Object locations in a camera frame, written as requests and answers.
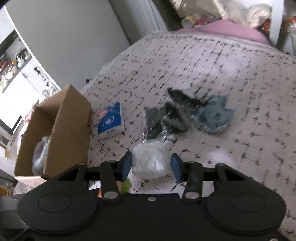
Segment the cardboard box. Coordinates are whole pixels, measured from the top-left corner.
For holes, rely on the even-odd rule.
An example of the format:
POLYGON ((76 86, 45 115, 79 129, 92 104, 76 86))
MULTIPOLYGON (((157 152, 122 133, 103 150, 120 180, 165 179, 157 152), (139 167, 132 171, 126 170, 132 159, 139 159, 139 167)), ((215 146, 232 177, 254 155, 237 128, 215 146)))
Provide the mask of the cardboard box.
POLYGON ((37 187, 75 164, 88 161, 93 119, 90 102, 72 85, 35 107, 16 160, 16 180, 37 187), (49 137, 48 155, 40 174, 32 173, 39 141, 49 137))

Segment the blue tissue pack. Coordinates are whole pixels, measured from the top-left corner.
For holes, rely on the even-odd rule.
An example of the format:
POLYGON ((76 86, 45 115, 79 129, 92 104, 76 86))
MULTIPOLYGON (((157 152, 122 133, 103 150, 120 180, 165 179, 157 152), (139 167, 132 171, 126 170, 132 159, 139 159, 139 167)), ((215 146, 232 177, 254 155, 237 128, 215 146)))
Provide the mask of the blue tissue pack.
POLYGON ((125 131, 121 103, 107 106, 98 115, 98 137, 101 140, 119 135, 125 131))

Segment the black item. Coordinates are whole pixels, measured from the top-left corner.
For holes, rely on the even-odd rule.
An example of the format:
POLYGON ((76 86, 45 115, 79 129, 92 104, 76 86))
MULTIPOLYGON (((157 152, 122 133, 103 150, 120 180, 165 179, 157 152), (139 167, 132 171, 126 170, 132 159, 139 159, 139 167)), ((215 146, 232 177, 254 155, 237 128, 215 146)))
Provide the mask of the black item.
POLYGON ((190 121, 184 112, 171 102, 145 106, 143 109, 144 141, 160 140, 185 133, 190 121))

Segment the crumpled white bags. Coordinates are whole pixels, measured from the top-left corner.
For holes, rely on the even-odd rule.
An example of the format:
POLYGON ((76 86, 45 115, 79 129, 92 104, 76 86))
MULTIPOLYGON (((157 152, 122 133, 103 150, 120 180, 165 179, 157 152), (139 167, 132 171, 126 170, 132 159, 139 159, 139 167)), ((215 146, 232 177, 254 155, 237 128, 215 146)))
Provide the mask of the crumpled white bags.
POLYGON ((258 28, 271 15, 267 4, 254 4, 245 8, 239 1, 171 1, 181 19, 195 15, 196 25, 217 20, 230 20, 250 28, 258 28))

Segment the pink pillow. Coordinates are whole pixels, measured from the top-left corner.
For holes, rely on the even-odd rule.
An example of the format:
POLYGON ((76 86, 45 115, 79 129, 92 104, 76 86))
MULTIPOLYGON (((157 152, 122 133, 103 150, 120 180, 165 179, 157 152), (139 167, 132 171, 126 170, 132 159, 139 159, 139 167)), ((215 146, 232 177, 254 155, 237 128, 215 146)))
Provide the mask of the pink pillow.
POLYGON ((185 27, 177 30, 177 33, 208 33, 213 35, 222 35, 240 39, 251 40, 254 42, 270 45, 267 37, 256 29, 234 23, 230 20, 218 20, 206 25, 197 27, 185 27))

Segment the white bagged soft item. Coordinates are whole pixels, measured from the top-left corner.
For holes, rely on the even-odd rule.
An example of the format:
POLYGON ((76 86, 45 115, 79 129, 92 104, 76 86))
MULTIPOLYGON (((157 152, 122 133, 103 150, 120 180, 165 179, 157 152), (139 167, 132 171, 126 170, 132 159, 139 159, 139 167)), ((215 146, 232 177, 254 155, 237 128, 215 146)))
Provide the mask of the white bagged soft item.
POLYGON ((160 141, 137 145, 132 151, 132 173, 139 178, 155 179, 171 172, 165 145, 160 141))

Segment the black sock bundle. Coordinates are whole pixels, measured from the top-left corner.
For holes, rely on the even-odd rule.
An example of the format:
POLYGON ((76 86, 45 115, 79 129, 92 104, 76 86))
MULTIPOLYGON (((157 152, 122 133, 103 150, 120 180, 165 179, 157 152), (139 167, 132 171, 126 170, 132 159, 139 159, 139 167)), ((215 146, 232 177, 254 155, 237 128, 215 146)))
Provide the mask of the black sock bundle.
POLYGON ((205 106, 208 101, 203 99, 191 98, 188 95, 184 94, 182 90, 173 89, 171 87, 167 88, 167 93, 173 102, 187 106, 189 108, 200 108, 201 106, 205 106))

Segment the patterned bed cover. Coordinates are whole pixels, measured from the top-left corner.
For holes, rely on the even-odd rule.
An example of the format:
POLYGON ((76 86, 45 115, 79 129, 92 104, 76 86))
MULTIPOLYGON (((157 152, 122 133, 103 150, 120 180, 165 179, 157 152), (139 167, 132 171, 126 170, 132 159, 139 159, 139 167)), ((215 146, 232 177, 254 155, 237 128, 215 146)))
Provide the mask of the patterned bed cover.
POLYGON ((33 240, 284 240, 295 219, 295 58, 207 34, 148 35, 35 108, 15 175, 33 240))

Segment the paper cup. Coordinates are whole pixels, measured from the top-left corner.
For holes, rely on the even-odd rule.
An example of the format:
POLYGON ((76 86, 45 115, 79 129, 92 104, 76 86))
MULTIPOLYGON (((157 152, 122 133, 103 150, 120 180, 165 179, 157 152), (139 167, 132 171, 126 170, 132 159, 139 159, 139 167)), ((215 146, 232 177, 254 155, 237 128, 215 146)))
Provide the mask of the paper cup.
POLYGON ((198 18, 195 15, 190 15, 181 20, 183 28, 193 28, 196 25, 198 18))

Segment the grey plush toy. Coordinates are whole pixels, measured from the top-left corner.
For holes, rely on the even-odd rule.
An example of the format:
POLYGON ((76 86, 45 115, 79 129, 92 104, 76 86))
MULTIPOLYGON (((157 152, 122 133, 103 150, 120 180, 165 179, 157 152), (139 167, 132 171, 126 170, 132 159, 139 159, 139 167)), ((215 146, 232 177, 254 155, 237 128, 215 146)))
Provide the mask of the grey plush toy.
POLYGON ((33 159, 32 159, 32 173, 34 176, 40 176, 43 174, 44 165, 48 155, 50 143, 50 136, 42 137, 34 149, 33 159))

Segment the blue fuzzy cloth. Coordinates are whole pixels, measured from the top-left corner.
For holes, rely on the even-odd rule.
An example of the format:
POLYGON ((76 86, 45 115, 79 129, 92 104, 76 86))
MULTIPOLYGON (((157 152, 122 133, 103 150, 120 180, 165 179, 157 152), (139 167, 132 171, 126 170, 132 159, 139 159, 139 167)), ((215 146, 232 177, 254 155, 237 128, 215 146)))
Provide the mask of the blue fuzzy cloth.
POLYGON ((227 108, 227 97, 212 95, 199 109, 198 120, 208 133, 221 133, 231 123, 234 117, 234 110, 227 108))

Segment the burger squishy toy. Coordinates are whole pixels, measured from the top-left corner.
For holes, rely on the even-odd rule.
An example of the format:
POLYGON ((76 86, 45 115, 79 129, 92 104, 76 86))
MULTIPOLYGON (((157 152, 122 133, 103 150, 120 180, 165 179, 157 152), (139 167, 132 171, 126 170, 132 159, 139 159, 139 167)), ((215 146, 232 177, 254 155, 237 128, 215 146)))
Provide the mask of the burger squishy toy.
POLYGON ((126 180, 124 180, 123 182, 117 181, 116 184, 118 186, 119 193, 117 193, 115 191, 108 191, 102 195, 101 189, 99 189, 97 197, 99 197, 99 198, 104 197, 106 199, 111 199, 111 200, 116 199, 119 196, 121 196, 121 194, 129 193, 130 189, 132 188, 132 183, 128 178, 126 180))

